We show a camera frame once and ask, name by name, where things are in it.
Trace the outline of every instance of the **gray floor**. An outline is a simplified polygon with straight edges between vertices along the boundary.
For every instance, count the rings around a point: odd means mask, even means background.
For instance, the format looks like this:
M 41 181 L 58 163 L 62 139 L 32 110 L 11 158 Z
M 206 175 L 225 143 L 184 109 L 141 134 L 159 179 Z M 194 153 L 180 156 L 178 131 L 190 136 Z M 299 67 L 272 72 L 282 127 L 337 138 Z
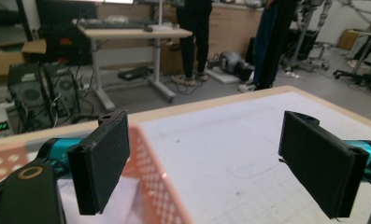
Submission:
M 310 53 L 310 56 L 317 56 L 319 52 L 319 49 L 315 49 Z M 315 73 L 310 73 L 296 69 L 295 74 L 299 76 L 296 78 L 285 75 L 281 70 L 277 75 L 274 86 L 294 86 L 371 119 L 371 91 L 366 87 L 354 85 L 350 77 L 335 79 L 333 76 L 336 69 L 351 70 L 346 64 L 346 58 L 344 57 L 346 53 L 346 51 L 340 49 L 325 51 L 324 58 L 330 62 L 328 71 L 320 69 Z M 239 83 L 222 85 L 214 78 L 205 83 L 197 83 L 195 88 L 177 86 L 168 77 L 162 77 L 162 81 L 177 93 L 177 97 L 172 104 L 169 104 L 165 98 L 160 96 L 147 81 L 136 83 L 135 87 L 128 87 L 123 86 L 119 80 L 109 78 L 106 82 L 111 83 L 111 86 L 105 89 L 117 108 L 128 109 L 130 113 L 241 94 L 237 90 Z
M 318 54 L 319 51 L 319 49 L 315 49 L 310 53 L 310 56 Z M 320 69 L 317 72 L 310 73 L 296 69 L 297 77 L 287 76 L 283 71 L 279 71 L 274 87 L 294 86 L 371 119 L 371 92 L 366 87 L 354 85 L 353 80 L 349 77 L 335 79 L 333 76 L 336 69 L 350 70 L 346 64 L 345 54 L 346 51 L 340 49 L 325 51 L 324 58 L 329 60 L 331 64 L 328 71 Z M 126 109 L 129 113 L 241 94 L 237 90 L 240 83 L 221 84 L 216 79 L 211 78 L 205 83 L 197 82 L 195 88 L 185 88 L 175 85 L 169 77 L 162 76 L 161 81 L 177 93 L 177 97 L 170 104 L 146 79 L 124 81 L 117 78 L 116 74 L 117 71 L 106 71 L 102 76 L 103 86 L 117 109 Z M 89 66 L 81 67 L 78 72 L 78 77 L 82 77 L 82 84 L 85 85 L 90 83 L 91 76 L 92 71 Z M 81 91 L 79 96 L 83 98 L 85 92 Z M 5 95 L 6 85 L 0 85 L 0 101 L 5 98 Z M 80 105 L 82 113 L 85 114 L 93 112 L 101 116 L 106 113 L 92 91 L 86 94 Z M 9 115 L 11 119 L 17 117 L 16 111 L 10 112 Z

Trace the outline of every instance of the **wooden cabinet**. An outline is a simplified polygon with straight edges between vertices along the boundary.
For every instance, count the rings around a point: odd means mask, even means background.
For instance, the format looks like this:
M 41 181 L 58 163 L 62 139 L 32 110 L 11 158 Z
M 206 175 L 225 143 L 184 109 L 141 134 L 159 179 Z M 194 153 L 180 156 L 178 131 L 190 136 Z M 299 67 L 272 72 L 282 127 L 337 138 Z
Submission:
M 246 56 L 250 38 L 256 35 L 262 11 L 214 7 L 210 15 L 208 58 L 225 50 Z

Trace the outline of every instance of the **orange plastic basket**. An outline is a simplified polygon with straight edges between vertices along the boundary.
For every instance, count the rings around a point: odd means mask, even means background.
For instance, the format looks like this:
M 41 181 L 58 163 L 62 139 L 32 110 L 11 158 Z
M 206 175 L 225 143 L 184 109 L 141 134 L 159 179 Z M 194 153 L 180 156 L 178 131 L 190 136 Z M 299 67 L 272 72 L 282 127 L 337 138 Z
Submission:
M 0 146 L 0 181 L 27 162 L 24 144 Z
M 142 129 L 130 124 L 129 132 L 130 161 L 124 167 L 123 175 L 140 179 L 144 223 L 192 223 Z
M 130 124 L 129 135 L 130 160 L 122 175 L 140 180 L 144 223 L 192 223 L 142 129 Z M 0 147 L 0 180 L 27 162 L 24 144 Z

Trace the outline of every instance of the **white wall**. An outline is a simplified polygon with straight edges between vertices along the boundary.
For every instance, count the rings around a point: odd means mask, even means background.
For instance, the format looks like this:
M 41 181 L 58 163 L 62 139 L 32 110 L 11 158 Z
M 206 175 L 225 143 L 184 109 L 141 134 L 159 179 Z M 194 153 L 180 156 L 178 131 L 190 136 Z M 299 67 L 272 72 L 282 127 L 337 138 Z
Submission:
M 371 1 L 353 1 L 353 4 L 359 9 L 371 11 Z M 317 28 L 321 11 L 322 7 L 315 11 L 309 26 L 310 29 Z M 370 14 L 364 15 L 371 21 Z M 337 44 L 344 30 L 366 29 L 368 26 L 369 23 L 363 20 L 352 8 L 343 7 L 338 1 L 334 0 L 317 40 Z
M 24 11 L 27 15 L 30 30 L 37 30 L 40 27 L 39 16 L 37 14 L 36 0 L 22 0 Z
M 17 11 L 17 4 L 16 4 L 16 0 L 0 0 L 0 9 L 3 9 L 2 6 L 4 6 L 5 8 L 7 8 L 8 10 L 11 10 L 11 11 Z

